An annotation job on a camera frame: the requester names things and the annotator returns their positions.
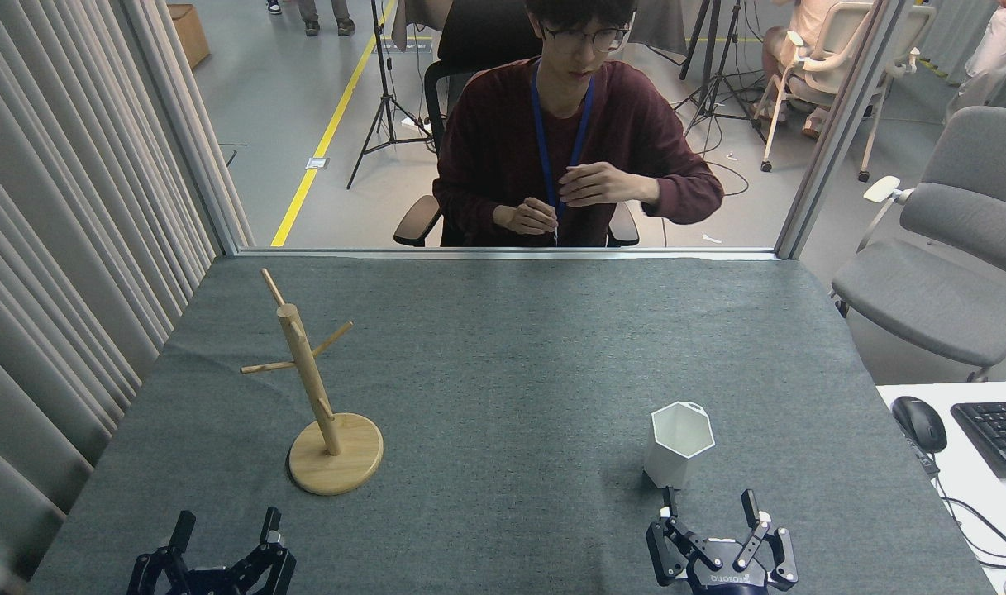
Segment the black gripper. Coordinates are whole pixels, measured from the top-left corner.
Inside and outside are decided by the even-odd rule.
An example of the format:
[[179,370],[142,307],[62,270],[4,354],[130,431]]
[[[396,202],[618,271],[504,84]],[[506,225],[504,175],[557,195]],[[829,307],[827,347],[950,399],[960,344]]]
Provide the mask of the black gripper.
[[[678,489],[664,488],[664,512],[646,530],[647,549],[659,585],[687,580],[695,594],[767,594],[789,590],[799,580],[791,535],[775,527],[746,489],[741,504],[751,533],[744,542],[703,539],[678,520]],[[774,566],[766,568],[756,553],[767,543]]]
[[155,594],[164,573],[166,594],[287,594],[296,559],[284,546],[279,532],[281,513],[268,508],[260,543],[231,568],[190,569],[183,560],[196,516],[181,511],[167,545],[136,557],[128,584],[129,594]]

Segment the person's left hand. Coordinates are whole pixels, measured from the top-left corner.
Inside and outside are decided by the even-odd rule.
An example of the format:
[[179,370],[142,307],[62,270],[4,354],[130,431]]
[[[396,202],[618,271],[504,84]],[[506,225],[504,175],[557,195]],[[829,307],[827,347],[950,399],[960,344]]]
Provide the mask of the person's left hand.
[[560,200],[567,207],[639,201],[656,206],[659,186],[642,174],[623,172],[608,162],[567,167],[560,177]]

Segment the person's right hand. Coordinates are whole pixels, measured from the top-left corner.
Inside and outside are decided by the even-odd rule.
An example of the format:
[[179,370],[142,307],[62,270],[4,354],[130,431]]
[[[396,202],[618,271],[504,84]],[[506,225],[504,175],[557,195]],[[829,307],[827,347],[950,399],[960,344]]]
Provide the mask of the person's right hand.
[[492,219],[496,226],[521,235],[553,234],[559,224],[553,206],[532,197],[525,198],[517,207],[495,207]]

